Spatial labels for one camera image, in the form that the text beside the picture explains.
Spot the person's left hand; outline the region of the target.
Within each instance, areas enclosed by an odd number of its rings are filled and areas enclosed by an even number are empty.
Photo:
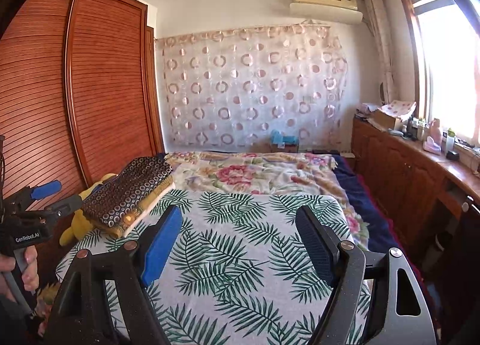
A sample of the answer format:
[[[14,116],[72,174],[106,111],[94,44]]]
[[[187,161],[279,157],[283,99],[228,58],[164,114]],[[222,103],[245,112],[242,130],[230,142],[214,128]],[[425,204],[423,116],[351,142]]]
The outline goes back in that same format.
[[[22,273],[22,281],[25,291],[35,291],[39,286],[38,276],[38,252],[35,246],[27,247],[24,252],[24,260],[27,263]],[[0,270],[2,272],[11,272],[16,267],[16,260],[13,257],[0,255]],[[6,296],[11,301],[16,301],[9,285],[1,277],[1,295]]]

